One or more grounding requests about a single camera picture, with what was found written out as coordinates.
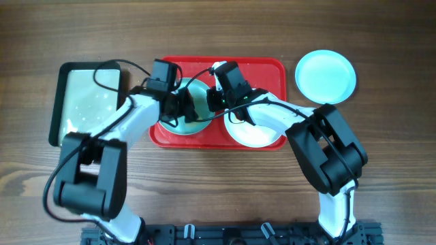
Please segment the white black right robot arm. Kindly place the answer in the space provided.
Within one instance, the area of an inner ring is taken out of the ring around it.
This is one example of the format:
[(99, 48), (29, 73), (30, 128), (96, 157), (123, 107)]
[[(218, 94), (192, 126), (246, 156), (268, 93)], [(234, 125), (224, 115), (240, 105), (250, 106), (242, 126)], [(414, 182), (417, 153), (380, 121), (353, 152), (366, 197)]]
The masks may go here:
[(253, 126), (285, 136), (311, 186), (320, 194), (319, 226), (341, 244), (356, 223), (354, 192), (368, 156), (336, 107), (304, 108), (257, 88), (212, 87), (207, 104), (218, 115), (235, 113)]

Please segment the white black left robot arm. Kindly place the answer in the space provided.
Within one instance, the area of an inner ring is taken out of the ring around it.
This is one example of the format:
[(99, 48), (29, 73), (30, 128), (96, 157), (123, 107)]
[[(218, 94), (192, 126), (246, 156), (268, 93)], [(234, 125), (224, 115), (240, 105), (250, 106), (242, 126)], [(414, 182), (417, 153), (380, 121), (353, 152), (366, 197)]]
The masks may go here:
[(112, 59), (96, 63), (93, 83), (124, 97), (125, 102), (98, 126), (84, 132), (70, 131), (58, 142), (59, 164), (51, 173), (43, 192), (44, 211), (66, 223), (48, 207), (54, 204), (79, 217), (76, 223), (93, 223), (105, 240), (115, 244), (152, 244), (143, 218), (125, 203), (127, 194), (127, 153), (148, 128), (161, 120), (196, 117), (191, 95), (181, 88), (183, 72), (179, 65), (156, 59), (142, 84), (130, 91), (102, 84), (101, 69), (117, 66)]

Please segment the white plate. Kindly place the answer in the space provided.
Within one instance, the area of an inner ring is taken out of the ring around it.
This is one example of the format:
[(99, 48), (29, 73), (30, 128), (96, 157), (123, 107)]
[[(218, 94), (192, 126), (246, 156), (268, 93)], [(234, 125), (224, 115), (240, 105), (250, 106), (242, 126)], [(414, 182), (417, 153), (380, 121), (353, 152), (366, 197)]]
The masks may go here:
[(233, 140), (249, 148), (271, 146), (281, 137), (281, 134), (268, 127), (253, 126), (246, 121), (237, 119), (233, 112), (224, 116), (224, 124)]

